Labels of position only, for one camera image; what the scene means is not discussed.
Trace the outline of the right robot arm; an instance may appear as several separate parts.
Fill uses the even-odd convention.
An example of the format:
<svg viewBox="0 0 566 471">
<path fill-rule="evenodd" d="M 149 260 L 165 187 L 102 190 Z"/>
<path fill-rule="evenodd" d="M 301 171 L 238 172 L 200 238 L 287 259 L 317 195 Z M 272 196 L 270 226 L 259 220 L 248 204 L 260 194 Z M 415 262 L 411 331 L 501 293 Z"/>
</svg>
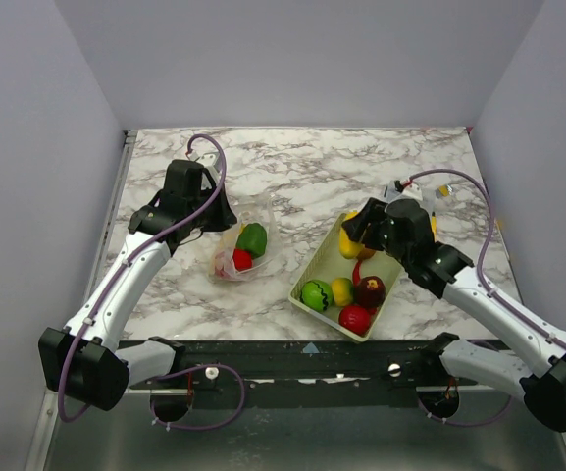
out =
<svg viewBox="0 0 566 471">
<path fill-rule="evenodd" d="M 473 380 L 521 400 L 544 426 L 566 432 L 565 331 L 505 296 L 464 253 L 435 240 L 429 214 L 414 199 L 371 198 L 341 227 L 351 241 L 391 256 L 415 285 L 475 318 L 512 351 L 441 335 L 419 363 L 427 382 Z"/>
</svg>

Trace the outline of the clear zip top bag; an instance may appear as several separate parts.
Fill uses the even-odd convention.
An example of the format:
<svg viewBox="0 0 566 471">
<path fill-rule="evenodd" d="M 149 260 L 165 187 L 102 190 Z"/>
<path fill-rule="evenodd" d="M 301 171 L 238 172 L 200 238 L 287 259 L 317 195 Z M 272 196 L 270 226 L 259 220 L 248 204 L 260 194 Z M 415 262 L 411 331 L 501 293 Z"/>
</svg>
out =
<svg viewBox="0 0 566 471">
<path fill-rule="evenodd" d="M 280 267 L 279 261 L 283 252 L 283 243 L 274 215 L 271 196 L 264 193 L 255 196 L 242 196 L 236 198 L 232 202 L 232 210 L 237 217 L 237 223 L 229 230 L 222 232 L 210 259 L 208 267 L 209 279 L 214 282 L 233 282 L 223 281 L 213 276 L 213 257 L 223 249 L 236 248 L 236 232 L 241 224 L 261 224 L 267 231 L 268 243 L 265 254 L 260 258 L 252 259 L 253 268 L 249 271 L 247 279 L 240 282 L 255 280 Z"/>
</svg>

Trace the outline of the red bell pepper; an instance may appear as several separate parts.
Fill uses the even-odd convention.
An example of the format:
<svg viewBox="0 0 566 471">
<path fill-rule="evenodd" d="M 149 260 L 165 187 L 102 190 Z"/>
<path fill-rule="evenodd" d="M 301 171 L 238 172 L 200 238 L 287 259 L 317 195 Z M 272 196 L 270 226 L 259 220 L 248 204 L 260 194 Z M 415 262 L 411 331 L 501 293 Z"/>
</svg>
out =
<svg viewBox="0 0 566 471">
<path fill-rule="evenodd" d="M 245 281 L 253 268 L 251 255 L 242 249 L 223 249 L 213 257 L 213 276 L 223 281 Z"/>
</svg>

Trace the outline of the green bell pepper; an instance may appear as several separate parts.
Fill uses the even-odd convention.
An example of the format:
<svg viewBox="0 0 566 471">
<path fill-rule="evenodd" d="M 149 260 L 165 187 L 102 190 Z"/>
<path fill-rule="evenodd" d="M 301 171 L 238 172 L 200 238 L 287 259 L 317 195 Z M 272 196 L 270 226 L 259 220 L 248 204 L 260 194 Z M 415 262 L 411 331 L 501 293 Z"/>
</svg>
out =
<svg viewBox="0 0 566 471">
<path fill-rule="evenodd" d="M 250 223 L 242 229 L 235 247 L 248 252 L 252 259 L 256 259 L 265 254 L 267 243 L 266 229 L 259 223 Z"/>
</svg>

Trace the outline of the red chili pepper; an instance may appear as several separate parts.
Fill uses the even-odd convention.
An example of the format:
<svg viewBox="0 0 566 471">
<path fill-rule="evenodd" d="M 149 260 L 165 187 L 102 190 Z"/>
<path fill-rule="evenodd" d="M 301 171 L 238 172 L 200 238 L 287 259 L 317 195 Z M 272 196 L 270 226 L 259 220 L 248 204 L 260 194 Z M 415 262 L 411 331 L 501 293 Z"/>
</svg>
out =
<svg viewBox="0 0 566 471">
<path fill-rule="evenodd" d="M 351 280 L 352 280 L 352 283 L 355 286 L 358 285 L 361 281 L 360 269 L 361 269 L 362 263 L 363 263 L 363 260 L 358 259 L 356 261 L 355 266 L 354 266 L 353 271 L 352 271 Z"/>
</svg>

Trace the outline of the green watermelon toy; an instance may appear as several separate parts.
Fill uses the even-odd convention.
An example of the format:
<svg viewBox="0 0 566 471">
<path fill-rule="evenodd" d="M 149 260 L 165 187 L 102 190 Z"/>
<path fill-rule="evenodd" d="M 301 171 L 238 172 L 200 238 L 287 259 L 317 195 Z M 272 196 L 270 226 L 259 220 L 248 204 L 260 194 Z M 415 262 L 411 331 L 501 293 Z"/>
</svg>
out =
<svg viewBox="0 0 566 471">
<path fill-rule="evenodd" d="M 310 309 L 325 312 L 334 303 L 333 291 L 322 280 L 310 280 L 301 289 L 300 301 Z"/>
</svg>

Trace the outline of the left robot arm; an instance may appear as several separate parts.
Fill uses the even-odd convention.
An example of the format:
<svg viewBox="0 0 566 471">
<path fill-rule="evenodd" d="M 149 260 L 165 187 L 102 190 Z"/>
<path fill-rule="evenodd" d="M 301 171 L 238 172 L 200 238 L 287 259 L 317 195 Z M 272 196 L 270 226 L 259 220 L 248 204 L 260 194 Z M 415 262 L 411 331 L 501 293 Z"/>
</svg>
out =
<svg viewBox="0 0 566 471">
<path fill-rule="evenodd" d="M 121 251 L 95 292 L 64 328 L 43 332 L 38 349 L 45 381 L 60 400 L 108 411 L 129 386 L 154 377 L 173 388 L 184 380 L 177 342 L 119 343 L 149 283 L 191 232 L 222 232 L 236 223 L 221 176 L 198 162 L 172 161 L 163 187 L 131 216 Z"/>
</svg>

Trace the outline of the yellow lemon toy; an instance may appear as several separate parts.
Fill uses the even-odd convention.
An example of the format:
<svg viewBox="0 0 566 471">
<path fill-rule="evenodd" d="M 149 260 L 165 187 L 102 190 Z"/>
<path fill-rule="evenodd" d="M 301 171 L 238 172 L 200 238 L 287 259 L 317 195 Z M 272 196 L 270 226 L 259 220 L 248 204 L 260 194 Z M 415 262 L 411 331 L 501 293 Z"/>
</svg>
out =
<svg viewBox="0 0 566 471">
<path fill-rule="evenodd" d="M 338 249 L 343 258 L 361 261 L 372 258 L 376 253 L 362 243 L 352 241 L 343 227 L 339 229 Z"/>
</svg>

